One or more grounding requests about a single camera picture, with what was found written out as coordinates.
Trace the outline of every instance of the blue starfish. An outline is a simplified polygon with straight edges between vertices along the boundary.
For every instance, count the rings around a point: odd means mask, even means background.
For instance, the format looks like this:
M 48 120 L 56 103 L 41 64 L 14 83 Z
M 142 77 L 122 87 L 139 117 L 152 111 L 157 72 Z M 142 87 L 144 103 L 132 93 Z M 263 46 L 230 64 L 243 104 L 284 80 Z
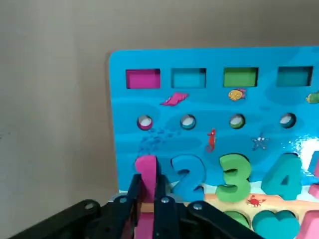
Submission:
M 266 141 L 268 141 L 269 138 L 265 138 L 263 136 L 263 133 L 260 133 L 259 137 L 252 138 L 251 140 L 255 143 L 253 147 L 253 151 L 257 150 L 257 148 L 262 148 L 264 150 L 267 149 Z

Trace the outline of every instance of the teal heart shape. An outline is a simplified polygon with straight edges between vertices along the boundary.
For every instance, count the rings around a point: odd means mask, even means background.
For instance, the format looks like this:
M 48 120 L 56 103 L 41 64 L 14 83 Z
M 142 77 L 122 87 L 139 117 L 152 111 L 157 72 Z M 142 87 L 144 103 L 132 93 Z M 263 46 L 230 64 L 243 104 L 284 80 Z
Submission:
M 254 231 L 265 239 L 294 239 L 300 230 L 300 224 L 290 211 L 274 214 L 261 211 L 252 222 Z

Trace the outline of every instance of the beige wall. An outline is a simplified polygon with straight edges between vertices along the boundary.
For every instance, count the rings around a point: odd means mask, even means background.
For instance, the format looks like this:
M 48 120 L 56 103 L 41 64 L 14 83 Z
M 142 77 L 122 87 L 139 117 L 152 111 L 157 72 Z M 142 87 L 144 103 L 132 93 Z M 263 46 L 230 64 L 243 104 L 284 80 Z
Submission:
M 318 9 L 318 0 L 0 0 L 0 238 L 116 192 L 110 52 L 318 44 Z

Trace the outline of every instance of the blue number 2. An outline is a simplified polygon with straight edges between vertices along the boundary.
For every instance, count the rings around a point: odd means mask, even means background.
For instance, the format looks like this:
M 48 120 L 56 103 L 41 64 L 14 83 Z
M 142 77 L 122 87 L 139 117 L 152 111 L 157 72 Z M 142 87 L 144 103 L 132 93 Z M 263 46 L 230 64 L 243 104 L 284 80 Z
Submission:
M 205 167 L 200 158 L 194 155 L 180 155 L 171 160 L 175 172 L 187 171 L 172 192 L 183 198 L 184 202 L 204 200 L 204 190 L 200 186 L 205 179 Z

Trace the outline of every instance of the pink rectangle block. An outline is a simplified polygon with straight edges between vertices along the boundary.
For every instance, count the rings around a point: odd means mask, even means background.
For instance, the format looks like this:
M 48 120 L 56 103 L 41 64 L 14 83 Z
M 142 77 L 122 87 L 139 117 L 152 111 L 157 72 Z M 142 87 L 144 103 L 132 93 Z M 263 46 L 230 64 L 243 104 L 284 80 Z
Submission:
M 142 192 L 143 202 L 154 202 L 156 189 L 156 174 L 157 174 L 157 158 L 155 155 L 145 155 L 136 159 L 136 170 L 141 173 L 144 190 Z
M 308 211 L 296 239 L 319 238 L 319 211 Z
M 155 89 L 160 88 L 160 70 L 127 70 L 126 82 L 128 89 Z
M 153 239 L 154 214 L 141 213 L 138 226 L 135 229 L 136 239 Z

